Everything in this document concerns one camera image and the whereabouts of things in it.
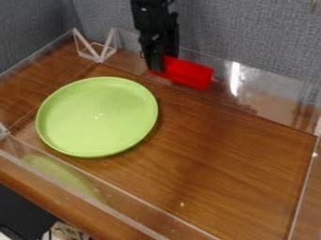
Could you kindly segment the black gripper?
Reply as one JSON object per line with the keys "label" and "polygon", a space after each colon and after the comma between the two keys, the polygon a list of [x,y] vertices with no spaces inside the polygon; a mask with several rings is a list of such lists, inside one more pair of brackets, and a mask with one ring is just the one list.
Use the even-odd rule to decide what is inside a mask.
{"label": "black gripper", "polygon": [[174,0],[130,0],[134,27],[152,71],[166,70],[164,53],[180,54],[178,12],[172,10]]}

